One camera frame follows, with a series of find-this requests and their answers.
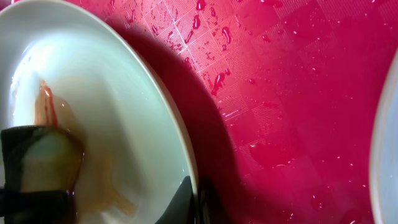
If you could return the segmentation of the green yellow sponge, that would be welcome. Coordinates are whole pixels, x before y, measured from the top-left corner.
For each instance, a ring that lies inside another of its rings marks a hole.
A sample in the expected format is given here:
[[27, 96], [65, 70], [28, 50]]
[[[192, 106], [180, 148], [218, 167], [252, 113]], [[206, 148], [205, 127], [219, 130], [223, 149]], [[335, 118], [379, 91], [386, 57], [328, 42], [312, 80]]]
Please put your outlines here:
[[1, 131], [5, 188], [46, 192], [75, 188], [84, 155], [83, 143], [68, 131], [50, 126], [18, 126]]

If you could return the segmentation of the white plate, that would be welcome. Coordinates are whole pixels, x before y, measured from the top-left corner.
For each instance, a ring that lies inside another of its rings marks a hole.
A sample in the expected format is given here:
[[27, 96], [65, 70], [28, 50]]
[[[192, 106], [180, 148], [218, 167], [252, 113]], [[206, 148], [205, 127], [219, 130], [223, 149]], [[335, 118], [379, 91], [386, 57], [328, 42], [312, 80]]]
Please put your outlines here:
[[369, 190], [375, 223], [397, 223], [397, 55], [382, 88], [374, 120]]
[[197, 200], [192, 145], [168, 90], [109, 25], [69, 2], [1, 11], [1, 131], [18, 126], [83, 143], [69, 193], [76, 223], [156, 223], [186, 176]]

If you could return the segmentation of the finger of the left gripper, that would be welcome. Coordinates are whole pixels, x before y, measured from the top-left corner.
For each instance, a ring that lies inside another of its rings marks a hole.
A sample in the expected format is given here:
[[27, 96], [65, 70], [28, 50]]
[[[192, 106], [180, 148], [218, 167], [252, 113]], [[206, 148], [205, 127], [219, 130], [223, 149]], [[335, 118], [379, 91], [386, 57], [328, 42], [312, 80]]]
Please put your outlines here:
[[73, 224], [74, 198], [62, 190], [17, 192], [1, 189], [1, 218], [5, 224]]

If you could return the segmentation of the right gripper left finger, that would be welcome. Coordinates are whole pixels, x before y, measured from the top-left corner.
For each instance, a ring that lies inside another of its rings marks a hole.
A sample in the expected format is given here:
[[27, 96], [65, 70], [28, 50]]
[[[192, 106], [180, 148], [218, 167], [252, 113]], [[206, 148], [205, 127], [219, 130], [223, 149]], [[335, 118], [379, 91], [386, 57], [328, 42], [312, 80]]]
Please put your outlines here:
[[195, 224], [195, 204], [189, 176], [183, 179], [165, 212], [155, 224]]

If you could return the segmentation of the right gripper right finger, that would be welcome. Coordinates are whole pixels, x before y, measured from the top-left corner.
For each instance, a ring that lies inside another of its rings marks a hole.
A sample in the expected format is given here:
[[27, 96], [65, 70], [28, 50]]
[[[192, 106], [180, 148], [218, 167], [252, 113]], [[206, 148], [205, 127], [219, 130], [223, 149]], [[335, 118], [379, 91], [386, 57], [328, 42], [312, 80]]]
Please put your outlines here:
[[209, 179], [203, 179], [198, 192], [199, 224], [230, 224], [221, 199]]

